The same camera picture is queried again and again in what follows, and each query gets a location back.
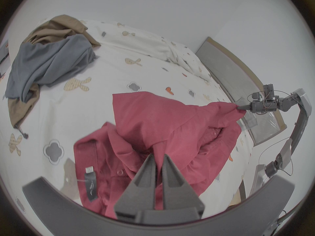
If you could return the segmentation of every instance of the white bed sheet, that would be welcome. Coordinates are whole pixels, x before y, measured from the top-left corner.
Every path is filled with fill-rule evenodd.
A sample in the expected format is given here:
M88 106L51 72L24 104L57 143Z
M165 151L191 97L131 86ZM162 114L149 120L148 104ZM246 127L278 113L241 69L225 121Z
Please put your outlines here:
M82 22L102 44L95 48L99 58L75 77L81 81L78 87L66 91L65 81L41 88L39 101L22 124L29 138L22 138L16 145L21 156L16 150L10 153L11 135L17 140L20 133L10 124L7 99L0 100L0 175L11 197L23 205L19 206L23 214L44 235L51 233L29 206L22 186L43 176L81 205L73 144L106 121L115 123L112 94L148 91L199 106L219 100L229 102L198 57L184 45L117 22ZM2 95L9 73L10 69L0 81ZM51 143L57 143L62 151L57 159L46 153ZM252 147L249 133L242 132L221 173L200 196L206 206L203 217L227 208L245 174Z

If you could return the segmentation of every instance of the bed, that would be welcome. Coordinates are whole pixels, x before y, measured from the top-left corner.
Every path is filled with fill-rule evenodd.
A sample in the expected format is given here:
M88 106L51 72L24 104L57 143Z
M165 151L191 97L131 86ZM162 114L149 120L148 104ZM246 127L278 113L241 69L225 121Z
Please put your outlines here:
M195 55L180 43L119 22L81 22L101 44L94 49L97 59L72 81L41 88L39 101L22 124L23 132L29 134L27 140L11 126L7 99L0 101L0 175L17 207L44 235L51 233L28 204L22 186L43 176L66 197L82 205L73 144L105 122L115 123L112 94L148 91L186 105L203 106L216 101L235 102L262 86L257 85L257 80L253 82L249 72L244 72L237 64L233 69L238 69L238 75L246 78L248 83L245 90L235 93L240 84L233 85L230 77L225 79L226 71L219 67L220 62L236 63L215 47L211 39ZM0 83L2 95L7 80L8 76L5 76ZM253 146L284 128L280 114L271 114L259 119L257 127L242 131L222 171L200 195L206 207L203 218L228 207L242 182ZM259 133L266 132L267 135L260 139ZM57 154L50 153L53 147Z

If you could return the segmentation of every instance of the clothing label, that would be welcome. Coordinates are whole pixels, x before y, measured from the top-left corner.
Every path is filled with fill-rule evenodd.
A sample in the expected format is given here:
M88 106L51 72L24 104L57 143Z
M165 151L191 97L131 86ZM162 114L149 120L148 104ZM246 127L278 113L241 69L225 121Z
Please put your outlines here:
M90 166L90 167L85 168L85 172L86 172L86 173L91 173L91 172L93 172L93 171L94 171L93 166Z
M97 199L97 188L96 188L96 174L95 172L85 173L85 187L86 187L86 194L90 202Z

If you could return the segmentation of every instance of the brown garment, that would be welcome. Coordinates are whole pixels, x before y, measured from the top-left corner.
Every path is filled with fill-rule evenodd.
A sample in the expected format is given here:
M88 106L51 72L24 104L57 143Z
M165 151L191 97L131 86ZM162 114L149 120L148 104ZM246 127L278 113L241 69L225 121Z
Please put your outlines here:
M93 47L100 46L100 43L86 32L87 29L79 20L68 15L60 15L38 26L27 36L23 43L47 44L60 41L71 35L83 34Z
M71 35L83 34L93 47L100 46L100 43L86 32L87 29L79 20L68 15L60 15L38 26L22 43L47 44L60 41ZM20 127L39 99L39 87L37 84L33 84L30 91L33 91L33 96L27 103L20 101L18 98L8 99L9 116L14 128Z
M25 120L26 116L39 99L39 87L37 84L32 84L30 91L33 92L33 95L26 103L20 101L19 98L8 99L9 116L12 127L15 127L15 125L20 127L21 123Z

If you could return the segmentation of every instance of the pile of clothes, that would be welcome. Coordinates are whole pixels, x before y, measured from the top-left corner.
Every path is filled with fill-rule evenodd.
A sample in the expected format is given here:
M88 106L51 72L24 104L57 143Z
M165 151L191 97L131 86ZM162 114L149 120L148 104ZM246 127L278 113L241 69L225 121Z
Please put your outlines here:
M197 195L222 170L236 145L245 114L237 105L213 102L184 105L149 92L113 95L116 125L105 123L74 144L77 179L86 169L96 175L97 196L89 198L85 182L78 182L82 205L116 218L114 205L151 153L158 175L164 154L170 156ZM157 182L156 209L163 209L163 189Z
M52 87L68 80L93 62L92 47L100 44L86 30L79 20L60 15L38 26L22 42L5 92L14 128L21 130L42 85Z

